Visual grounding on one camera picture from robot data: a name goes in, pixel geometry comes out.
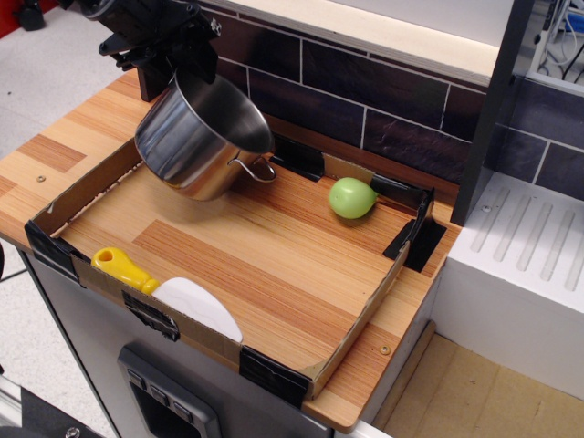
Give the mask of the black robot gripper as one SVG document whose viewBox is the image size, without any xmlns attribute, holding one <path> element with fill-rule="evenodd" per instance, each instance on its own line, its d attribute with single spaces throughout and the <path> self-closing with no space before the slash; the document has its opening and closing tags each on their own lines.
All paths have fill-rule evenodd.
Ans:
<svg viewBox="0 0 584 438">
<path fill-rule="evenodd" d="M 195 1 L 77 1 L 84 17 L 110 32 L 99 53 L 119 68 L 137 68 L 141 99 L 151 102 L 182 69 L 207 84 L 215 81 L 218 56 L 211 41 L 221 25 Z"/>
</svg>

